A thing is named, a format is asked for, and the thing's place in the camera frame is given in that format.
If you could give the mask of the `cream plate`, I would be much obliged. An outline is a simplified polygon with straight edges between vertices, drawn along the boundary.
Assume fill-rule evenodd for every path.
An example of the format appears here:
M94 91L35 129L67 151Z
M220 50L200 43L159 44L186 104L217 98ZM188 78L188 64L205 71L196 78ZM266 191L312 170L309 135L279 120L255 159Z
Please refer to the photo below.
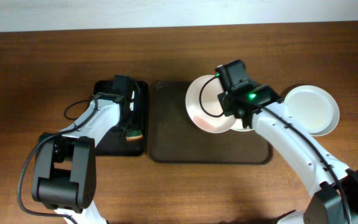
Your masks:
M243 122L241 119L237 119L234 125L230 129L240 132L252 131L252 128L249 127L247 124L245 125L245 127L243 127Z

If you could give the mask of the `orange green sponge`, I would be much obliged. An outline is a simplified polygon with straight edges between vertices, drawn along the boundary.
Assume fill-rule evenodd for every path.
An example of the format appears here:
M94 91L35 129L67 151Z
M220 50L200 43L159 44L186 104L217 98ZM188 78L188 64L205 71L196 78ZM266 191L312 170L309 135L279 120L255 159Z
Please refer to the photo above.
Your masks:
M125 139L127 141L138 141L144 138L142 130L140 129L128 129L126 131Z

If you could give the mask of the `pale green plate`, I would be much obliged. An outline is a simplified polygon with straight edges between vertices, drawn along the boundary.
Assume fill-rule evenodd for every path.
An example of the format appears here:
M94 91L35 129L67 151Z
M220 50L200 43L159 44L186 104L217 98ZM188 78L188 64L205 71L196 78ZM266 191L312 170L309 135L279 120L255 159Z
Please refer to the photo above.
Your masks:
M291 115L312 136L327 135L339 123L340 110L336 100L320 87L297 86L286 94L284 102Z

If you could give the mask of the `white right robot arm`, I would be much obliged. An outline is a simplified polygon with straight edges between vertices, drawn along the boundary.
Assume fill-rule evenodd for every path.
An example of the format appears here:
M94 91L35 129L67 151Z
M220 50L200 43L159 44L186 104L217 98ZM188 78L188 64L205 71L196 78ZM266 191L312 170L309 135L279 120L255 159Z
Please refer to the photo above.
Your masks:
M241 119L267 140L297 173L311 201L304 211L289 212L278 223L358 223L358 170L335 158L290 115L281 97L268 85L248 77L235 60L216 69L223 92L218 95L225 116Z

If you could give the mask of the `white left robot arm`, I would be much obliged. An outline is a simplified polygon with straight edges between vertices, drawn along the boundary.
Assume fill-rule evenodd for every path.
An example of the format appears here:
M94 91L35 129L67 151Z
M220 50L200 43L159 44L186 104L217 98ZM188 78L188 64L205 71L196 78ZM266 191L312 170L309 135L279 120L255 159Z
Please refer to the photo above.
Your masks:
M88 107L70 126L44 133L29 155L35 160L31 194L50 210L48 217L67 223L107 223L94 203L97 187L96 148L141 144L146 91L130 77L98 82Z

